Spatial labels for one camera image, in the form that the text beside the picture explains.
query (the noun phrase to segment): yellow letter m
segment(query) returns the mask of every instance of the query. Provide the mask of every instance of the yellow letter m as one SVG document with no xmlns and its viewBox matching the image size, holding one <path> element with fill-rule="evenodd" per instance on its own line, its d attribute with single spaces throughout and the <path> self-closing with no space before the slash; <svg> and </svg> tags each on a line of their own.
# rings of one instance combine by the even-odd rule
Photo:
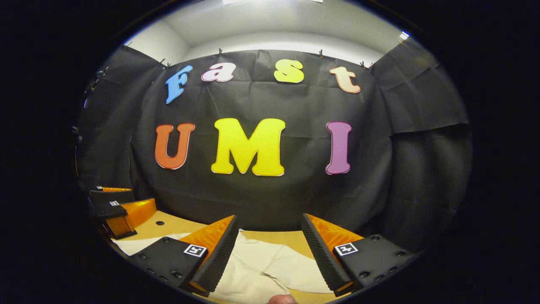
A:
<svg viewBox="0 0 540 304">
<path fill-rule="evenodd" d="M 231 174 L 234 167 L 229 163 L 229 151 L 238 167 L 238 171 L 247 172 L 251 161 L 257 154 L 257 163 L 253 174 L 262 176 L 281 176 L 285 169 L 279 162 L 279 141 L 285 122 L 267 118 L 259 122 L 255 131 L 247 139 L 240 122 L 234 118 L 223 118 L 215 122 L 219 130 L 218 153 L 212 172 Z"/>
</svg>

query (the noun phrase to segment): black cloth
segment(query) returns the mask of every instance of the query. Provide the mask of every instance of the black cloth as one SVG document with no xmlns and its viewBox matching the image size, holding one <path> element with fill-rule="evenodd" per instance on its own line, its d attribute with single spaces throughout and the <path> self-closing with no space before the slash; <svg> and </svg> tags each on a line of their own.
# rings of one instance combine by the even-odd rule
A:
<svg viewBox="0 0 540 304">
<path fill-rule="evenodd" d="M 274 78 L 280 59 L 298 60 L 305 78 Z M 234 79 L 204 82 L 220 62 L 236 64 Z M 165 82 L 191 65 L 184 92 L 166 104 Z M 329 70 L 356 74 L 358 94 L 343 91 Z M 371 69 L 297 51 L 253 50 L 197 58 L 163 69 L 130 48 L 109 60 L 105 80 L 83 110 L 80 186 L 133 188 L 158 207 L 211 223 L 232 214 L 247 230 L 298 230 L 309 213 L 366 235 L 383 233 L 419 250 L 447 224 L 460 204 L 470 169 L 471 143 L 462 100 L 437 61 L 412 40 Z M 265 118 L 278 118 L 285 174 L 215 174 L 221 118 L 239 120 L 249 138 Z M 352 126 L 346 174 L 328 175 L 331 137 L 326 124 Z M 154 158 L 156 127 L 173 125 L 167 153 L 177 152 L 181 123 L 195 124 L 186 163 L 177 170 Z"/>
</svg>

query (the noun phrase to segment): blue letter f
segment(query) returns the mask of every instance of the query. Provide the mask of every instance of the blue letter f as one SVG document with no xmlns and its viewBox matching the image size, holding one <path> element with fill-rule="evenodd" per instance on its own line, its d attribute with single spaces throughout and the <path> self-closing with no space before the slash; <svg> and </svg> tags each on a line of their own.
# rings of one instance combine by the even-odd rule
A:
<svg viewBox="0 0 540 304">
<path fill-rule="evenodd" d="M 188 65 L 185 68 L 181 69 L 178 73 L 174 74 L 165 82 L 168 87 L 168 97 L 167 101 L 165 102 L 166 104 L 171 103 L 171 101 L 173 101 L 176 97 L 182 94 L 184 88 L 181 88 L 180 85 L 186 84 L 186 73 L 190 72 L 191 70 L 193 70 L 193 67 L 191 65 Z"/>
</svg>

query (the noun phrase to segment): ceiling light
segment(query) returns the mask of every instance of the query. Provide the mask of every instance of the ceiling light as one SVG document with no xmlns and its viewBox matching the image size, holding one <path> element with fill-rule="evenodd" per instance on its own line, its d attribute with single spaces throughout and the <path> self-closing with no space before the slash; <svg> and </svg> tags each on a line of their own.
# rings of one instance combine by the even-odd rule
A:
<svg viewBox="0 0 540 304">
<path fill-rule="evenodd" d="M 246 0 L 222 0 L 223 1 L 223 4 L 224 5 L 229 5 L 229 4 L 233 4 L 233 3 L 237 3 L 237 2 L 242 2 L 242 1 L 246 1 Z"/>
<path fill-rule="evenodd" d="M 233 3 L 244 2 L 244 1 L 247 1 L 247 0 L 222 0 L 222 1 L 223 1 L 224 5 L 229 5 L 229 4 L 233 4 Z M 306 0 L 306 1 L 322 3 L 323 0 Z"/>
<path fill-rule="evenodd" d="M 407 34 L 406 32 L 401 32 L 401 35 L 400 35 L 400 38 L 405 40 L 407 39 L 407 37 L 409 37 L 409 34 Z"/>
</svg>

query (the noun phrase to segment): table surface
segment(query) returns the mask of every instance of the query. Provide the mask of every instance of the table surface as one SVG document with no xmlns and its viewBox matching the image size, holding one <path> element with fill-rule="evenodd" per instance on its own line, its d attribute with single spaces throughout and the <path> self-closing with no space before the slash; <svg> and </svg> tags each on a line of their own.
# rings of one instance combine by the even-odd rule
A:
<svg viewBox="0 0 540 304">
<path fill-rule="evenodd" d="M 157 221 L 162 221 L 164 225 L 157 225 Z M 174 233 L 192 233 L 201 228 L 206 227 L 207 225 L 188 221 L 181 219 L 179 217 L 157 211 L 149 220 L 137 227 L 137 234 L 126 237 L 122 240 L 142 240 L 149 239 L 151 237 L 161 237 L 168 234 Z M 273 244 L 282 244 L 291 247 L 296 250 L 298 253 L 305 255 L 310 259 L 313 258 L 313 254 L 309 249 L 306 239 L 302 231 L 290 231 L 290 232 L 264 232 L 264 231 L 244 231 L 242 234 L 247 239 L 259 240 L 267 243 Z M 316 293 L 306 293 L 300 292 L 298 290 L 289 289 L 291 295 L 296 299 L 300 304 L 323 304 L 334 301 L 338 298 L 342 298 L 346 295 L 336 297 L 333 293 L 331 294 L 316 294 Z M 207 298 L 210 301 L 213 301 L 218 304 L 236 304 L 235 302 L 219 300 L 214 298 Z"/>
</svg>

